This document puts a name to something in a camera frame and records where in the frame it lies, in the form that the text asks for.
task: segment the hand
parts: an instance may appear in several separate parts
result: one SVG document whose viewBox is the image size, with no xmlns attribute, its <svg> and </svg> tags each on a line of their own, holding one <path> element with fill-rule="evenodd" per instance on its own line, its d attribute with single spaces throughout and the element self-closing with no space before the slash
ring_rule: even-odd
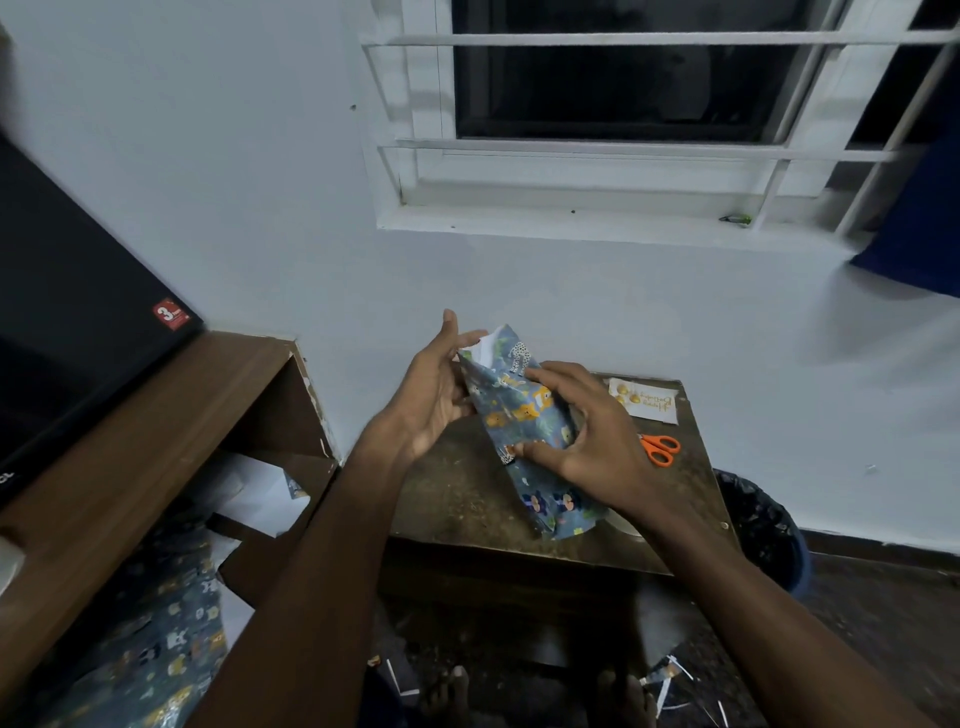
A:
<svg viewBox="0 0 960 728">
<path fill-rule="evenodd" d="M 457 314 L 448 308 L 440 333 L 414 356 L 396 394 L 377 416 L 403 431 L 402 455 L 407 462 L 432 448 L 447 425 L 476 412 L 454 356 L 486 334 L 484 330 L 458 333 Z"/>
<path fill-rule="evenodd" d="M 580 364 L 545 361 L 542 367 L 524 374 L 583 412 L 586 422 L 567 449 L 540 441 L 521 443 L 516 454 L 543 465 L 621 514 L 633 514 L 638 503 L 642 508 L 656 492 L 653 467 L 627 410 Z"/>
</svg>

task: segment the black television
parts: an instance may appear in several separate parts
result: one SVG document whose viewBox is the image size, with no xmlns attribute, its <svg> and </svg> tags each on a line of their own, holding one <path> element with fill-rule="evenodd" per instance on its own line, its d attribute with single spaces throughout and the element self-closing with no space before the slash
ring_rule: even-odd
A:
<svg viewBox="0 0 960 728">
<path fill-rule="evenodd" d="M 0 137 L 0 507 L 202 327 Z"/>
</svg>

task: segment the gift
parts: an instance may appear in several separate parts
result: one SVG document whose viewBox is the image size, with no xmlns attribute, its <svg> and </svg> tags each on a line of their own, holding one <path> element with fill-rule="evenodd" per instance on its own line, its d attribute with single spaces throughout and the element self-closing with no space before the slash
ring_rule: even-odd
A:
<svg viewBox="0 0 960 728">
<path fill-rule="evenodd" d="M 460 350 L 459 358 L 470 399 L 534 525 L 550 539 L 593 528 L 607 515 L 605 507 L 514 454 L 517 443 L 543 440 L 554 448 L 568 448 L 577 436 L 567 403 L 523 375 L 527 367 L 539 366 L 523 342 L 505 325 Z"/>
</svg>

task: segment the person's right hand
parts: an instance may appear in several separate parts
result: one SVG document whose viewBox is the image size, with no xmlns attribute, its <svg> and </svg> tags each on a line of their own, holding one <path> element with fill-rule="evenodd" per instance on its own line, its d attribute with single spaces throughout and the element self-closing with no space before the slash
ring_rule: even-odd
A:
<svg viewBox="0 0 960 728">
<path fill-rule="evenodd" d="M 586 423 L 567 449 L 528 442 L 517 445 L 516 454 L 543 465 L 621 514 L 636 512 L 638 505 L 642 508 L 656 496 L 654 468 L 627 410 L 582 365 L 544 361 L 541 366 L 527 369 L 524 375 L 583 412 Z"/>
</svg>

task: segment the wooden shelf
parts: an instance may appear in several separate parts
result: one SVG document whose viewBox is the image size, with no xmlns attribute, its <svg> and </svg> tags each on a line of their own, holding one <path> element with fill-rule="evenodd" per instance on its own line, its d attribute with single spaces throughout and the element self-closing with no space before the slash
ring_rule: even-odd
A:
<svg viewBox="0 0 960 728">
<path fill-rule="evenodd" d="M 292 417 L 310 410 L 313 422 L 292 451 L 325 455 L 294 357 L 292 342 L 202 334 L 0 511 L 0 532 L 27 555 L 0 596 L 0 704 L 235 425 L 242 445 L 269 447 L 262 423 L 281 421 L 293 398 Z"/>
</svg>

